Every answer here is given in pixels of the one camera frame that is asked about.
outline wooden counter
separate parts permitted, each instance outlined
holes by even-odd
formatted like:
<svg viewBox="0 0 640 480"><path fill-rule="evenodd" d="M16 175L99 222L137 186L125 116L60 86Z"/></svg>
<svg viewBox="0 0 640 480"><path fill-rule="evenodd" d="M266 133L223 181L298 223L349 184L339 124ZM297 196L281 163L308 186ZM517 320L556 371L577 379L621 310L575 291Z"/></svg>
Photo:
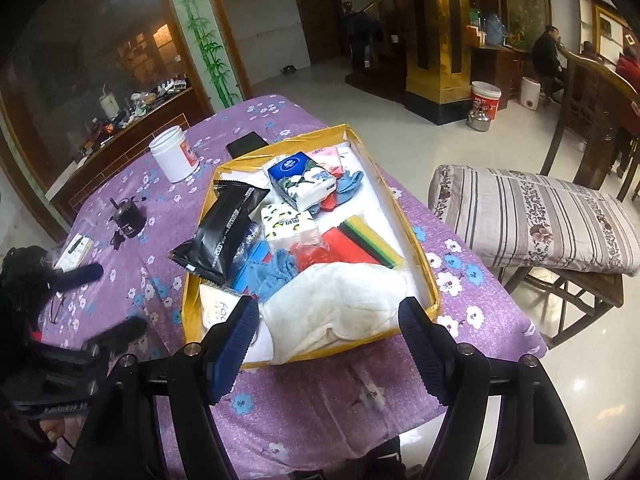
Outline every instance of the wooden counter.
<svg viewBox="0 0 640 480"><path fill-rule="evenodd" d="M520 95L520 80L527 52L503 46L483 45L471 49L471 81L484 81L502 90L498 110Z"/></svg>
<svg viewBox="0 0 640 480"><path fill-rule="evenodd" d="M69 177L51 203L69 223L73 223L84 201L113 175L148 152L154 137L175 125L187 129L206 116L196 92L187 88L118 132ZM123 198L113 196L114 200Z"/></svg>

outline glass window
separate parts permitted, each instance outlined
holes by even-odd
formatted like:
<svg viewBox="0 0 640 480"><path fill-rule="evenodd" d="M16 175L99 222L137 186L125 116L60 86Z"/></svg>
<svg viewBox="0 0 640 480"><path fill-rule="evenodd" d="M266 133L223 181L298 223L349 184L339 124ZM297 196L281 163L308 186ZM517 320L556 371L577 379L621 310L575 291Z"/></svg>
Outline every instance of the glass window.
<svg viewBox="0 0 640 480"><path fill-rule="evenodd" d="M47 0L24 27L12 86L58 174L94 118L111 119L133 93L185 72L167 23L161 0Z"/></svg>

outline tissue pack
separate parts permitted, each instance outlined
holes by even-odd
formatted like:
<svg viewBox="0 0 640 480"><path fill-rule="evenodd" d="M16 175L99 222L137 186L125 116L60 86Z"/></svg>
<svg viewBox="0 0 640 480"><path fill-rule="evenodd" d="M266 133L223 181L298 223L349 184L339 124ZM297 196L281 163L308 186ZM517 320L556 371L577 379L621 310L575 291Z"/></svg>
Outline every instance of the tissue pack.
<svg viewBox="0 0 640 480"><path fill-rule="evenodd" d="M268 169L274 189L298 211L306 211L327 198L336 179L302 152L289 156Z"/></svg>
<svg viewBox="0 0 640 480"><path fill-rule="evenodd" d="M309 211L301 213L289 204L273 204L263 207L260 214L271 253L288 250L293 244L313 245L322 241Z"/></svg>
<svg viewBox="0 0 640 480"><path fill-rule="evenodd" d="M335 178L340 178L344 174L342 168L342 162L340 161L340 153L335 146L329 146L328 148L319 148L312 152L306 152L314 161L320 166L325 168Z"/></svg>

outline white floor tile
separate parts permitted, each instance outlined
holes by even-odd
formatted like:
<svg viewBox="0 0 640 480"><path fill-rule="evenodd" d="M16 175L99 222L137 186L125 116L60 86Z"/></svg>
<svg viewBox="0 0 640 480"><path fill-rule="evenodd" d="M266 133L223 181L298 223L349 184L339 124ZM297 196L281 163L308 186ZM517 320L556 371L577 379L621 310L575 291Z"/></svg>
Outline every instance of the white floor tile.
<svg viewBox="0 0 640 480"><path fill-rule="evenodd" d="M511 101L498 112L488 132L469 129L464 121L435 126L404 109L344 83L348 62L336 60L280 76L255 88L255 95L279 93L328 125L348 123L382 168L426 203L433 170L439 164L540 170L558 120L559 107L531 111ZM567 133L551 175L571 180L582 153L580 140ZM622 181L608 176L602 190L616 194ZM640 226L640 200L624 205ZM543 274L551 273L539 270ZM609 475L640 432L640 360L635 348L640 328L640 280L624 279L625 305L614 309L571 340L547 353L543 365L574 425L592 480ZM561 301L527 285L513 295L518 306L543 333L555 335ZM581 313L568 306L566 323ZM499 402L491 399L472 478L485 477L491 459ZM442 417L401 435L407 466L426 459Z"/></svg>

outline door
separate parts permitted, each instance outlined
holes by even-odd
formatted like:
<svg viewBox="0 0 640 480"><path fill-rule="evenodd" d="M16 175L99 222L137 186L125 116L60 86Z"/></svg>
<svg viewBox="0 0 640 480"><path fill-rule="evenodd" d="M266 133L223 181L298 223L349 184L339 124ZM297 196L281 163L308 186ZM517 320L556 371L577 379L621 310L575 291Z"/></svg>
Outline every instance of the door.
<svg viewBox="0 0 640 480"><path fill-rule="evenodd" d="M296 0L311 63L341 56L342 0Z"/></svg>

